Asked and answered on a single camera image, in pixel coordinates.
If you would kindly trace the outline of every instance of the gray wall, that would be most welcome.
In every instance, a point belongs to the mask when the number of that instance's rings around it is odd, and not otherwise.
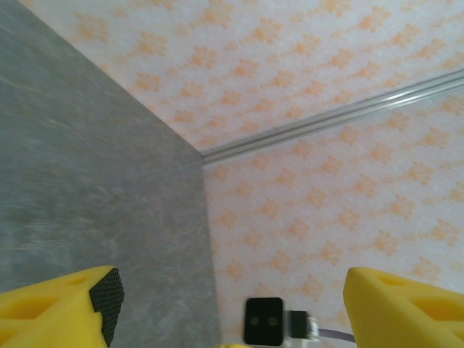
[[[0,291],[116,265],[112,347],[217,344],[199,153],[7,0],[0,109]]]

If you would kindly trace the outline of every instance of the cable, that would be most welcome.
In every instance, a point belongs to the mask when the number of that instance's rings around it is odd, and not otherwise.
[[[327,337],[329,339],[342,339],[343,341],[356,343],[355,337],[352,334],[337,330],[328,330],[327,328],[319,329],[319,337]]]

